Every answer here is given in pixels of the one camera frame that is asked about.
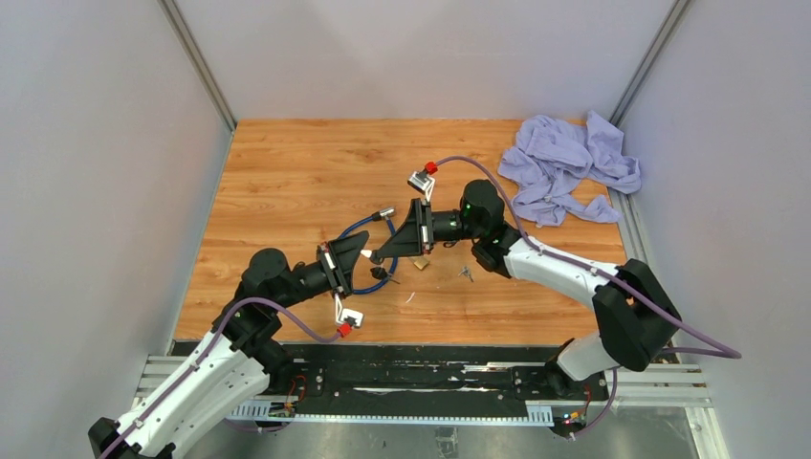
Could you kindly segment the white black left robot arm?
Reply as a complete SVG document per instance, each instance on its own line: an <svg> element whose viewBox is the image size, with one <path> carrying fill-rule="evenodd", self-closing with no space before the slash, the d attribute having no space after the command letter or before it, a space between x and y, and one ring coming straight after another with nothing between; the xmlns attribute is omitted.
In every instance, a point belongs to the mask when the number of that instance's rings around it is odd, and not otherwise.
<svg viewBox="0 0 811 459"><path fill-rule="evenodd" d="M274 340L281 318L318 343L346 337L362 314L342 302L353 294L353 271L369 239L366 231L319 244L312 263L290 266L283 251L256 252L232 300L191 354L143 401L118 419L100 418L88 437L97 458L181 458L247 399L285 393L293 382L291 357ZM335 330L324 336L291 312L318 295L335 302Z"/></svg>

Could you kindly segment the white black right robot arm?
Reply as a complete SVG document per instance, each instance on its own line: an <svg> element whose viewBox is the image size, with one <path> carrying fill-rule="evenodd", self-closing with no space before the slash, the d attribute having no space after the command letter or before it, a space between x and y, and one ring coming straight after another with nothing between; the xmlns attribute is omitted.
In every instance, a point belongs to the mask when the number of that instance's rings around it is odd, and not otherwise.
<svg viewBox="0 0 811 459"><path fill-rule="evenodd" d="M366 256L380 264L428 254L438 242L470 240L471 253L485 271L534 282L588 307L597 332L566 341L544 365L547 386L559 398L573 397L587 378L605 370L646 370L676 327L645 302L678 316L649 266L637 259L613 265L551 248L522 236L504 213L496 187L474 180L465 186L458 209L433 211L427 200L412 200L403 224Z"/></svg>

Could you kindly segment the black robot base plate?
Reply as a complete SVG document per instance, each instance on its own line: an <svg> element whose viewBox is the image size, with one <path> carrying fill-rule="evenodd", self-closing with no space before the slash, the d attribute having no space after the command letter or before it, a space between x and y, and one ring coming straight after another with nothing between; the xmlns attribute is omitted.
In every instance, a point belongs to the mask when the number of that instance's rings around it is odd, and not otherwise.
<svg viewBox="0 0 811 459"><path fill-rule="evenodd" d="M546 382L547 346L288 343L287 363L263 395L300 414L516 418L529 402L580 409L604 402L605 373L584 382Z"/></svg>

